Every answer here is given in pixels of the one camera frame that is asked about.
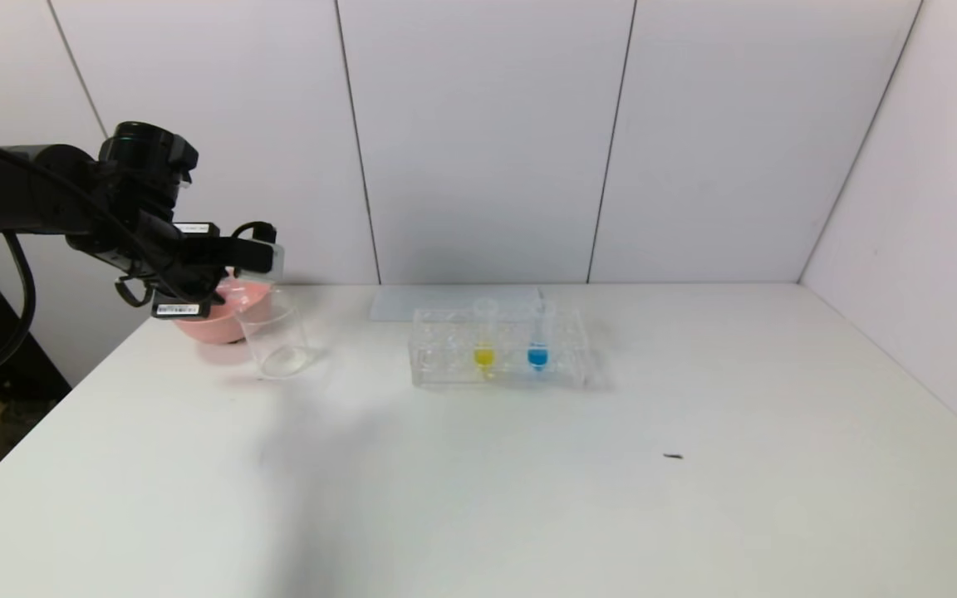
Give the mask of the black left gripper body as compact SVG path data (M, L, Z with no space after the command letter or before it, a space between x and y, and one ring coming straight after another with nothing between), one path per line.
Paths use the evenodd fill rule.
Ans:
M210 294L223 279L223 269L213 264L210 243L220 230L209 221L174 221L182 243L172 250L169 279L150 283L151 315L159 319L206 318L213 306Z

